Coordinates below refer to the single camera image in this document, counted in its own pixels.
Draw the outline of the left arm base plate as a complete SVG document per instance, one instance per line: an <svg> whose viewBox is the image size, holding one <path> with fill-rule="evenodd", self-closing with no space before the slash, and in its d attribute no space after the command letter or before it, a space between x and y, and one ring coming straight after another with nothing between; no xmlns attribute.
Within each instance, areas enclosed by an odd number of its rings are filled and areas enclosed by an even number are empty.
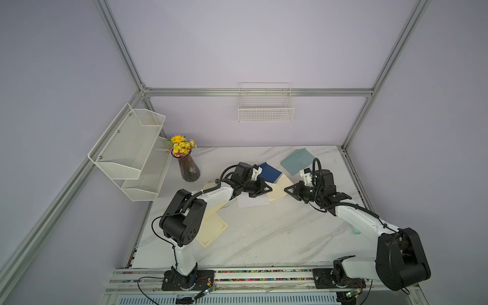
<svg viewBox="0 0 488 305"><path fill-rule="evenodd" d="M202 291L209 288L215 278L214 270L196 270L189 275L181 275L176 270L164 273L162 291Z"/></svg>

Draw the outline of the dark blue envelope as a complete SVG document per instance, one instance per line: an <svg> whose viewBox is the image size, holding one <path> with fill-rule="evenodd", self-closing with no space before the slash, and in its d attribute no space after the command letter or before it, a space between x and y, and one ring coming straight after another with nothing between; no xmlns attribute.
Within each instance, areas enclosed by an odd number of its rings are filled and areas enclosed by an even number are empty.
<svg viewBox="0 0 488 305"><path fill-rule="evenodd" d="M267 163L262 163L261 165L259 165L259 167L262 170L259 176L262 177L266 182L274 184L282 175L281 171L277 170L271 165L268 165Z"/></svg>

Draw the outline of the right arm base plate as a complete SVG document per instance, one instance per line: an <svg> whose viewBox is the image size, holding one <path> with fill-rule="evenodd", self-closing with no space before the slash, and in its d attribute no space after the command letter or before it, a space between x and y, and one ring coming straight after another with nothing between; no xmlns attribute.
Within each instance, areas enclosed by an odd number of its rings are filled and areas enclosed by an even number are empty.
<svg viewBox="0 0 488 305"><path fill-rule="evenodd" d="M363 278L349 278L345 272L335 268L315 268L312 270L315 287L325 288L366 288Z"/></svg>

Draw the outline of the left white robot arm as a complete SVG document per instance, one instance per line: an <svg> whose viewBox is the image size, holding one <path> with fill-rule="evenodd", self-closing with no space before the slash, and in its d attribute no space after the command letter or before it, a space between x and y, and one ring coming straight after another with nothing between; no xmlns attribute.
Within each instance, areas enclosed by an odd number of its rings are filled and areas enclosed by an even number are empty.
<svg viewBox="0 0 488 305"><path fill-rule="evenodd" d="M196 279L198 263L194 258L191 243L200 231L205 212L222 202L233 200L245 193L257 198L272 191L258 165L240 162L227 167L211 188L197 192L178 190L162 216L157 217L158 227L163 231L157 237L172 247L175 264L170 274L190 285Z"/></svg>

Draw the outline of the peach lined letter paper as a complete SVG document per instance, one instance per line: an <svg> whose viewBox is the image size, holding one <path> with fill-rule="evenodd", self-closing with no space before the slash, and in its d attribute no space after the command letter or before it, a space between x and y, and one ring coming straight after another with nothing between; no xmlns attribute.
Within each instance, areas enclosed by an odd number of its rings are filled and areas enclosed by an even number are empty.
<svg viewBox="0 0 488 305"><path fill-rule="evenodd" d="M284 189L292 186L293 184L294 183L285 174L282 174L276 183L269 182L268 186L272 189L272 191L267 194L269 201L274 202L284 198L287 195Z"/></svg>

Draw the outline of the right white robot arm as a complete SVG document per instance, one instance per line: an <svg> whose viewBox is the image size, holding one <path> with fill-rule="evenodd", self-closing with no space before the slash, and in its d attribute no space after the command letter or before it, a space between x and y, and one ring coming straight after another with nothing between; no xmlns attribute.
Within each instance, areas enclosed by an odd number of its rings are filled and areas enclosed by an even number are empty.
<svg viewBox="0 0 488 305"><path fill-rule="evenodd" d="M331 282L343 288L358 279L380 281L392 291L406 290L431 278L432 273L419 234L382 220L360 206L346 193L337 191L329 170L301 171L301 180L284 191L297 201L314 203L316 210L330 213L354 227L376 248L374 257L346 255L336 259Z"/></svg>

